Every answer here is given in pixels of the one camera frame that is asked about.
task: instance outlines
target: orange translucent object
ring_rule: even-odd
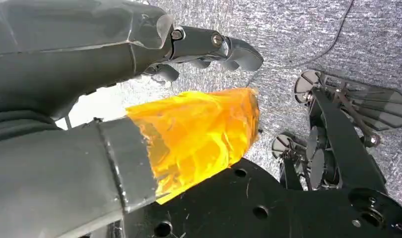
[[[185,92],[127,108],[148,143],[163,204],[238,162],[257,137],[258,102],[250,88]]]

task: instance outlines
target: metal screw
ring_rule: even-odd
[[[372,135],[371,136],[371,143],[375,144],[378,141],[378,139],[376,138],[376,136]]]
[[[310,91],[308,91],[302,97],[307,101],[311,101],[314,98],[314,95]]]
[[[215,47],[220,48],[221,44],[223,44],[223,37],[220,36],[217,32],[213,33],[213,36],[211,37],[211,41]]]
[[[400,232],[402,232],[402,224],[401,223],[397,223],[394,225],[394,227],[399,230]]]
[[[172,37],[172,40],[180,40],[183,38],[182,32],[180,30],[174,30],[172,31],[172,33],[170,34]]]
[[[376,202],[376,199],[375,199],[374,197],[370,197],[370,198],[369,198],[369,201],[373,204],[373,203]]]
[[[359,220],[353,220],[353,221],[351,221],[351,223],[352,223],[355,227],[357,227],[357,228],[359,228],[359,227],[362,226],[362,224],[360,223]]]

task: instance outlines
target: cable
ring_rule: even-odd
[[[272,70],[272,69],[296,68],[296,67],[299,67],[299,66],[302,66],[302,65],[311,63],[311,62],[313,62],[313,61],[316,61],[317,59],[321,58],[323,55],[325,55],[326,53],[328,53],[328,52],[334,47],[334,45],[336,44],[336,42],[337,42],[337,40],[338,40],[338,37],[340,36],[341,30],[342,30],[343,25],[344,25],[344,21],[345,21],[345,19],[346,19],[346,17],[347,17],[347,14],[349,13],[349,11],[350,11],[350,9],[351,9],[351,6],[353,5],[353,2],[354,2],[354,0],[350,0],[349,5],[347,6],[347,8],[346,8],[346,10],[345,10],[345,12],[344,12],[344,14],[343,14],[343,16],[341,17],[340,26],[338,27],[338,30],[337,30],[337,33],[336,33],[334,39],[333,39],[333,42],[330,44],[330,46],[329,46],[328,48],[326,48],[326,49],[323,50],[321,53],[315,55],[313,58],[311,58],[311,59],[309,59],[309,60],[307,60],[307,61],[305,61],[305,62],[296,63],[296,64],[290,64],[290,65],[285,65],[285,66],[277,66],[277,67],[265,68],[265,69],[266,69],[266,70]],[[254,81],[255,76],[257,76],[257,74],[258,74],[259,72],[260,72],[260,71],[258,70],[257,72],[254,73],[254,75],[252,75],[252,77],[251,77],[251,78],[248,80],[248,82],[246,83],[246,86],[245,86],[245,87],[248,87],[249,84],[251,84],[251,83]]]

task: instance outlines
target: speckled floor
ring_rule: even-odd
[[[334,48],[312,64],[270,70],[303,62],[327,48],[350,0],[149,0],[175,16],[177,25],[215,29],[243,39],[263,55],[264,66],[252,87],[259,89],[261,139],[246,155],[274,176],[273,138],[290,131],[308,134],[306,108],[292,95],[297,75],[314,68],[333,75],[402,91],[402,0],[356,0]],[[254,74],[225,71],[217,64],[205,70],[176,65],[181,73],[171,88],[148,79],[130,80],[82,98],[71,112],[73,124],[94,116],[118,116],[124,106],[186,90],[215,91],[243,87]],[[100,95],[109,96],[108,103]],[[381,133],[383,143],[371,153],[387,179],[390,195],[402,204],[402,128]]]

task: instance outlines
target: gray robotic forearm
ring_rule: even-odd
[[[256,70],[216,31],[127,0],[0,1],[0,237],[78,237],[156,200],[146,145],[122,118],[62,131],[78,97],[169,64]]]

